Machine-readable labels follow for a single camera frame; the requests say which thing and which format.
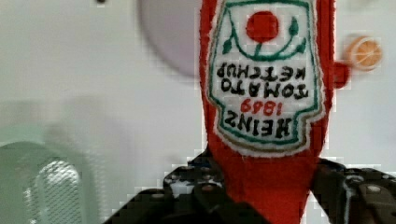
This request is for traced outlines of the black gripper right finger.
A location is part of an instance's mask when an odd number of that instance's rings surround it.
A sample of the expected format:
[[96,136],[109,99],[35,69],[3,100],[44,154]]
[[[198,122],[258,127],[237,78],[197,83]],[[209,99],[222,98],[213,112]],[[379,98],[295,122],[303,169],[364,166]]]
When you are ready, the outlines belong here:
[[311,192],[331,224],[396,224],[393,175],[320,159]]

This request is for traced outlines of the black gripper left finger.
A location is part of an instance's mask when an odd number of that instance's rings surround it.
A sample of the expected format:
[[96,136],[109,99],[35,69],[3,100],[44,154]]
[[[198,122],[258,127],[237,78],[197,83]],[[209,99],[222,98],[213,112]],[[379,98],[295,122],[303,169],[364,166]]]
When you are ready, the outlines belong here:
[[226,193],[223,173],[207,149],[177,167],[160,189],[144,189],[103,224],[268,224],[248,203]]

